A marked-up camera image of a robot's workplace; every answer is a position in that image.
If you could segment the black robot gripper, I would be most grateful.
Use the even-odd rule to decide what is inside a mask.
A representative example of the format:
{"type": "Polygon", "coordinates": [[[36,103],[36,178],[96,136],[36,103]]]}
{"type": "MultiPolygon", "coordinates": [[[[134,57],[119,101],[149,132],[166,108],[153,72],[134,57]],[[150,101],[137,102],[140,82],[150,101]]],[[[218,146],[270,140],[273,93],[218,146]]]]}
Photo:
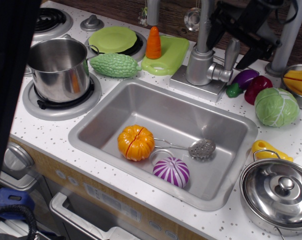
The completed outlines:
{"type": "Polygon", "coordinates": [[[246,7],[218,1],[210,16],[208,49],[212,50],[227,32],[249,47],[236,69],[244,70],[256,60],[263,59],[265,53],[282,45],[267,23],[270,14],[281,6],[280,0],[251,0],[246,7]]]}

